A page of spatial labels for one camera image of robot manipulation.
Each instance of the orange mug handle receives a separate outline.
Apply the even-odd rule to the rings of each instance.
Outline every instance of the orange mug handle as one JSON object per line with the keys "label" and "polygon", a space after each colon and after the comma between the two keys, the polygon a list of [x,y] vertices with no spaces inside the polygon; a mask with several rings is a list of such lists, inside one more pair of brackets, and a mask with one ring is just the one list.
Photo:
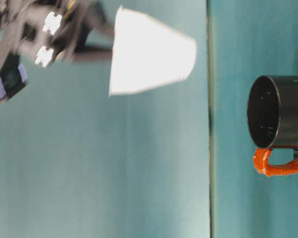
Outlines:
{"label": "orange mug handle", "polygon": [[298,149],[294,149],[294,159],[284,165],[270,165],[268,159],[272,154],[272,149],[257,149],[254,155],[254,167],[258,173],[267,177],[285,176],[298,173]]}

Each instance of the teal surface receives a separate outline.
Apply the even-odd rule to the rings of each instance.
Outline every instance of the teal surface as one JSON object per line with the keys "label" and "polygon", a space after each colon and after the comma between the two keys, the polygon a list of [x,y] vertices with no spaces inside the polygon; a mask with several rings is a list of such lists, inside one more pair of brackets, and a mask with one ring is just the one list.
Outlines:
{"label": "teal surface", "polygon": [[257,76],[298,74],[298,0],[211,0],[209,13],[213,237],[298,238],[298,175],[256,173],[246,122]]}
{"label": "teal surface", "polygon": [[194,72],[109,98],[109,63],[25,60],[28,86],[0,105],[0,238],[209,237],[205,1],[106,1],[112,20],[120,4],[196,38]]}

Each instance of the black mug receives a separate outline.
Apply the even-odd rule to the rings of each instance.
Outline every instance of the black mug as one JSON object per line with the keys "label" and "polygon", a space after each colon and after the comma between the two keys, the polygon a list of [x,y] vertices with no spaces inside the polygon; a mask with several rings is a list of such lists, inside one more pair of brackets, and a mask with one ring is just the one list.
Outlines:
{"label": "black mug", "polygon": [[[256,170],[267,176],[298,173],[298,76],[260,76],[253,84],[247,105],[247,121],[253,142]],[[269,165],[273,149],[291,148],[294,159],[285,165]]]}

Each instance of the mug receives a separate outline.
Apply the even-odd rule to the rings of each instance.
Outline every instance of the mug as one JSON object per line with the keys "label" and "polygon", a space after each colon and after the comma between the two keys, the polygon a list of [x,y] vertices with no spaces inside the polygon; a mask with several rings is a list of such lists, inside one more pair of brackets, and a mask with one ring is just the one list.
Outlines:
{"label": "mug", "polygon": [[[268,177],[298,173],[298,76],[258,77],[249,94],[247,122],[258,147],[255,169]],[[294,159],[270,165],[269,157],[278,148],[293,149]]]}

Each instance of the mug rim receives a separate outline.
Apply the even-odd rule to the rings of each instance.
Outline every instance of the mug rim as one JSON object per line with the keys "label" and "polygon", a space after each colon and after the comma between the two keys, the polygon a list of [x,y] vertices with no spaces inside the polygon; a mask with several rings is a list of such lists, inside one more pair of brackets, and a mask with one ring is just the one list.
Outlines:
{"label": "mug rim", "polygon": [[[253,137],[253,135],[252,135],[252,133],[251,133],[251,130],[250,130],[249,116],[248,116],[248,114],[249,114],[250,97],[251,97],[252,89],[253,89],[254,85],[255,85],[260,79],[263,79],[263,78],[264,78],[264,79],[268,79],[268,80],[273,84],[273,86],[274,86],[274,88],[275,88],[275,90],[276,90],[276,96],[277,96],[277,99],[278,99],[278,126],[277,126],[277,130],[276,130],[276,133],[275,133],[275,135],[274,135],[274,138],[273,138],[273,139],[271,140],[271,142],[270,142],[267,146],[265,146],[265,147],[258,145],[258,143],[255,141],[255,139],[254,139],[254,137]],[[253,143],[254,143],[257,147],[262,148],[262,149],[274,148],[273,145],[274,145],[274,142],[276,141],[276,138],[277,138],[277,136],[278,136],[278,134],[279,134],[280,124],[281,124],[280,107],[281,107],[281,100],[280,100],[279,90],[278,90],[278,87],[277,87],[276,83],[274,82],[273,78],[272,78],[271,76],[268,76],[268,75],[261,75],[261,76],[259,76],[259,77],[255,80],[255,82],[252,84],[251,90],[250,90],[249,95],[248,95],[248,101],[247,101],[247,126],[248,126],[248,131],[249,131],[249,134],[250,134],[250,136],[251,136],[251,139],[252,139]]]}

